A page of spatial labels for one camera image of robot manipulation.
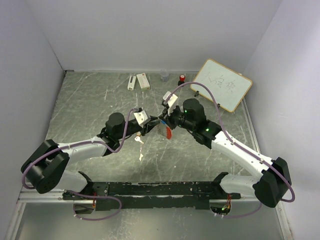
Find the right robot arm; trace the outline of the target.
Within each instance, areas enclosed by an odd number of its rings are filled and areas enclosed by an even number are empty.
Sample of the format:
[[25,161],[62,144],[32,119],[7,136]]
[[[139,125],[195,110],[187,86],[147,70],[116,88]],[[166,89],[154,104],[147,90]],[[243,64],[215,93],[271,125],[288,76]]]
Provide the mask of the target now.
[[255,196],[263,205],[274,208],[292,191],[288,163],[281,157],[272,159],[236,140],[223,128],[207,119],[204,107],[195,98],[183,102],[183,107],[165,106],[159,118],[171,129],[183,128],[201,145],[229,157],[250,176],[226,174],[212,186],[212,193],[223,199],[229,193]]

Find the metal key holder red handle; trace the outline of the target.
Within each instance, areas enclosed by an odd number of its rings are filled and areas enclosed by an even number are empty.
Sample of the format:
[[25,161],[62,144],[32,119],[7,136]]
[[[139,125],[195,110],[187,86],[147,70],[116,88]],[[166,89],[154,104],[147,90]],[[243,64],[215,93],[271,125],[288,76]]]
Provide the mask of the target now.
[[164,124],[161,124],[157,127],[157,132],[159,135],[161,135],[162,137],[170,140],[172,138],[172,131],[171,129],[164,125]]

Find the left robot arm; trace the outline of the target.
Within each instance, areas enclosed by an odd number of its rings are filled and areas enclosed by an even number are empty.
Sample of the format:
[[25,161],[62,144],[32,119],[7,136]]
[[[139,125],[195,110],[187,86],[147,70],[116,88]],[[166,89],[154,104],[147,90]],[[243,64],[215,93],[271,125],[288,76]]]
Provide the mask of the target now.
[[135,134],[144,136],[160,123],[156,116],[144,110],[132,109],[133,119],[119,112],[111,114],[101,132],[90,139],[56,143],[44,141],[22,165],[22,185],[45,194],[53,189],[73,191],[81,199],[89,199],[94,192],[92,180],[83,172],[66,169],[68,164],[115,154],[126,138]]

